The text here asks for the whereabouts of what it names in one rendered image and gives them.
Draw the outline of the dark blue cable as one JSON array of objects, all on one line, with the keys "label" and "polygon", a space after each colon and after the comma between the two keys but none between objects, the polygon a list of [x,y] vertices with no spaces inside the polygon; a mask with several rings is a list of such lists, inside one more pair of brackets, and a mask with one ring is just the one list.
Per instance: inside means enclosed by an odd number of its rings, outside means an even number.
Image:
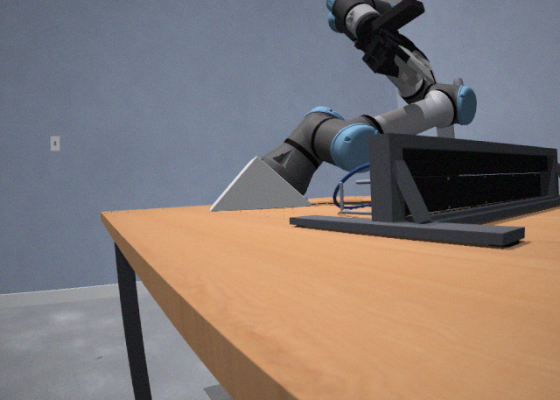
[{"label": "dark blue cable", "polygon": [[[363,170],[363,169],[366,169],[366,168],[368,168],[368,167],[369,167],[369,163],[357,167],[356,169],[354,169],[354,170],[352,170],[350,173],[348,173],[340,182],[343,182],[343,184],[344,184],[344,182],[345,182],[347,179],[349,179],[351,176],[353,176],[355,173],[357,173],[357,172],[359,172],[359,171],[361,171],[361,170]],[[337,193],[338,193],[339,189],[340,189],[340,188],[339,188],[339,184],[338,184],[338,185],[336,186],[335,190],[334,190],[334,193],[333,193],[333,202],[334,202],[334,204],[335,204],[337,207],[340,208],[340,204],[337,202],[337,199],[336,199],[336,198],[337,198]],[[354,208],[360,208],[360,207],[371,207],[371,204],[363,204],[363,205],[350,206],[350,207],[344,206],[344,209],[354,209]]]}]

